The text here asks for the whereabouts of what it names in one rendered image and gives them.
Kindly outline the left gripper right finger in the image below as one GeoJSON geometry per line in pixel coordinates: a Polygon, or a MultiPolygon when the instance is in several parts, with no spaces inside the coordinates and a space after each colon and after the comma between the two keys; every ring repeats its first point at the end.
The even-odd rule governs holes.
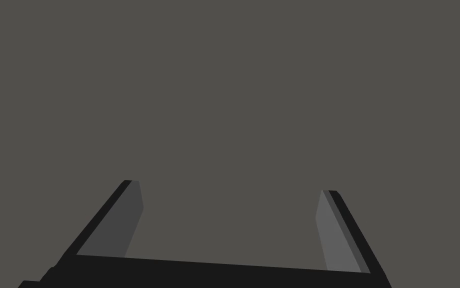
{"type": "Polygon", "coordinates": [[[320,193],[315,220],[325,267],[329,271],[370,273],[329,190],[320,193]]]}

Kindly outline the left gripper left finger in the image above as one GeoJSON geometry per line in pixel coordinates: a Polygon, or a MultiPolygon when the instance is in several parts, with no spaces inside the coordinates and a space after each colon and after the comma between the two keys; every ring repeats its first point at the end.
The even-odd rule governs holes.
{"type": "Polygon", "coordinates": [[[123,258],[144,210],[140,183],[125,180],[64,252],[66,256],[123,258]]]}

